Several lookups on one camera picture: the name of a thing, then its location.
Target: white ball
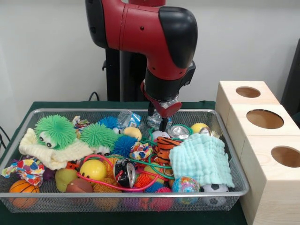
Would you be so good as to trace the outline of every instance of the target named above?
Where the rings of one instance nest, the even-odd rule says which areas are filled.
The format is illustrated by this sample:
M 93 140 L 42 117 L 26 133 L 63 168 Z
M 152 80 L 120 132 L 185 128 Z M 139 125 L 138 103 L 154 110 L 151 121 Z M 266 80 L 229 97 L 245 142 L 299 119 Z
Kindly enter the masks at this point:
M 200 188 L 201 192 L 228 192 L 228 187 L 223 184 L 207 184 Z M 226 197 L 203 197 L 202 200 L 209 206 L 219 207 L 226 203 Z
M 162 132 L 162 131 L 159 131 L 159 130 L 154 131 L 152 133 L 152 135 L 153 135 L 153 141 L 156 141 L 156 139 L 158 137 L 170 137 L 167 132 Z

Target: white wall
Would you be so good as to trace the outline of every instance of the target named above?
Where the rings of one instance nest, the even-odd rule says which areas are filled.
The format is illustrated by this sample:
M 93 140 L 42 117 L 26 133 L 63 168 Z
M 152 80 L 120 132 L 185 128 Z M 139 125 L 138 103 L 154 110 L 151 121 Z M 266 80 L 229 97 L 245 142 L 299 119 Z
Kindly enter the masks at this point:
M 219 80 L 264 80 L 280 99 L 300 38 L 299 0 L 168 0 L 198 21 L 197 70 L 183 101 L 215 100 Z M 82 0 L 0 0 L 0 125 L 33 101 L 106 100 L 105 51 Z

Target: tiger plush toy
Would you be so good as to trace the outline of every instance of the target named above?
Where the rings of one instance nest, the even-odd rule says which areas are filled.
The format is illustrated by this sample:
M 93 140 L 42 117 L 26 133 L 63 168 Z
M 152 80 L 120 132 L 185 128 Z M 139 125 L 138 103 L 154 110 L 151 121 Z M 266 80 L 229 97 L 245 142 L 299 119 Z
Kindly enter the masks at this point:
M 157 147 L 155 148 L 155 152 L 157 153 L 157 157 L 154 162 L 160 164 L 169 164 L 169 154 L 170 150 L 175 146 L 178 146 L 181 142 L 172 140 L 168 137 L 158 137 L 157 138 Z

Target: black cable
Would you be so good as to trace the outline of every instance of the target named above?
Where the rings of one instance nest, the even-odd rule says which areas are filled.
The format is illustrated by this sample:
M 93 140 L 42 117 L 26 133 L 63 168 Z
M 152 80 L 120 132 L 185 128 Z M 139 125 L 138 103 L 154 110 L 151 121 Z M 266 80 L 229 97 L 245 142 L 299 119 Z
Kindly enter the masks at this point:
M 3 140 L 2 140 L 2 136 L 1 135 L 0 135 L 0 143 L 1 143 L 1 145 L 3 145 L 4 149 L 6 149 L 6 146 L 5 146 L 5 144 L 4 144 Z
M 0 126 L 0 129 L 2 130 L 2 132 L 4 133 L 4 135 L 6 136 L 6 138 L 8 139 L 8 141 L 10 141 L 8 135 L 5 133 L 5 131 L 3 130 L 3 128 Z
M 97 92 L 94 91 L 94 92 L 90 95 L 89 102 L 91 101 L 93 95 L 96 95 L 97 101 L 100 101 L 99 95 L 97 94 Z

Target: round hole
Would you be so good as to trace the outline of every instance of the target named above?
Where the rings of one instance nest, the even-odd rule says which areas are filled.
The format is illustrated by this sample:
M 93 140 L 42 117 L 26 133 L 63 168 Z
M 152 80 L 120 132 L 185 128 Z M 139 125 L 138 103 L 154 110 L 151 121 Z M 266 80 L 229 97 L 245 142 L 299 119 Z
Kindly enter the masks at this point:
M 282 165 L 300 167 L 300 152 L 289 147 L 276 147 L 271 151 L 273 158 Z
M 261 95 L 259 90 L 250 87 L 239 87 L 235 91 L 239 95 L 247 98 L 256 98 Z
M 254 125 L 266 129 L 277 129 L 284 125 L 284 121 L 279 115 L 264 109 L 249 111 L 247 119 Z

